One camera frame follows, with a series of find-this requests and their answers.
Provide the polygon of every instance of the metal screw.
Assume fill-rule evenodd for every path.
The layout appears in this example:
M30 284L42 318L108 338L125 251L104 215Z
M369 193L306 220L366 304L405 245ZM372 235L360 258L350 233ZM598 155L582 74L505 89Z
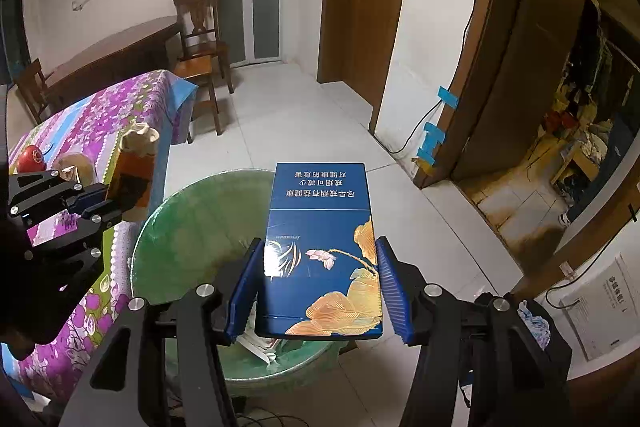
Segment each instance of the metal screw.
M140 297L136 297L134 299L131 299L129 301L129 309L132 312L137 312L139 309L142 309L145 307L145 299L142 299Z
M507 299L498 297L497 299L494 300L494 308L497 309L499 312L505 312L509 308L511 308L511 306L509 305L509 301Z
M196 288L196 293L200 297L209 297L216 289L210 284L201 284Z
M424 292L430 297L440 297L442 295L442 288L437 284L428 284L424 287Z

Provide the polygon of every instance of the green plastic basin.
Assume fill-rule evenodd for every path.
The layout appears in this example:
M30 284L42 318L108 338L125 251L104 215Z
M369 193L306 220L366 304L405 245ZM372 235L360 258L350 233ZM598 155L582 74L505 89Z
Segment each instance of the green plastic basin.
M131 265L135 297L172 301L204 282L222 264L242 257L254 237L264 237L273 172L221 172L167 198L146 221ZM337 363L344 342L289 341L266 364L240 344L219 347L229 393L262 394L308 383ZM177 343L167 340L166 371L177 375Z

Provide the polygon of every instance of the table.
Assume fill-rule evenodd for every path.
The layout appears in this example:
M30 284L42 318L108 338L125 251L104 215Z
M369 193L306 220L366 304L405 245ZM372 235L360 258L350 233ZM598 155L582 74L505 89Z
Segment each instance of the table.
M92 44L47 77L46 99L52 112L137 74L169 69L164 44L179 31L177 17L171 15Z
M585 156L584 152L582 152L582 142L576 141L572 145L570 151L567 153L566 158L564 158L564 162L562 162L562 166L560 167L558 172L556 172L556 175L551 178L551 186L553 186L560 179L560 176L562 176L562 173L572 161L580 168L582 172L587 175L589 181L592 182L594 181L594 179L596 179L600 168L590 159L588 159L587 156Z
M9 155L14 172L19 153L30 144L44 154L47 166L67 152L81 152L95 165L97 180L108 184L122 131L134 121L160 131L149 213L161 203L169 145L184 142L196 86L169 71L152 71L92 94L53 115L23 136ZM28 230L33 244L73 230L74 216L62 212ZM18 362L2 349L7 375L28 389L67 401L82 369L102 336L131 296L129 263L142 223L118 223L103 235L104 272L67 319L55 341Z

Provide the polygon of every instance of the white sneaker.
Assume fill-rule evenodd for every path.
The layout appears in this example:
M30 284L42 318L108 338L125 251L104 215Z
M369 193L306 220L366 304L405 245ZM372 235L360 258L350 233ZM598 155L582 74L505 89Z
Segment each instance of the white sneaker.
M567 229L569 227L569 225L571 224L571 221L569 221L569 218L567 217L566 212L563 212L558 216L558 223L560 223L560 226L563 227L564 229Z

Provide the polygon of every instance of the purple floral tablecloth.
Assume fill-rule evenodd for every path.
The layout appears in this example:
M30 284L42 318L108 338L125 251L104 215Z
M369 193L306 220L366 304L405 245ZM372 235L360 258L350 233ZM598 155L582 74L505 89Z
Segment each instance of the purple floral tablecloth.
M47 166L59 156L78 152L94 163L97 180L109 183L116 146L133 121L160 132L149 213L162 201L169 145L184 142L196 86L169 71L152 71L99 91L53 115L20 139L9 155L10 172L30 144L44 153ZM66 213L29 230L34 245L75 229ZM25 360L13 359L3 345L7 375L28 389L62 401L69 399L91 353L131 296L129 261L142 223L121 222L103 236L104 272L76 306L56 339Z

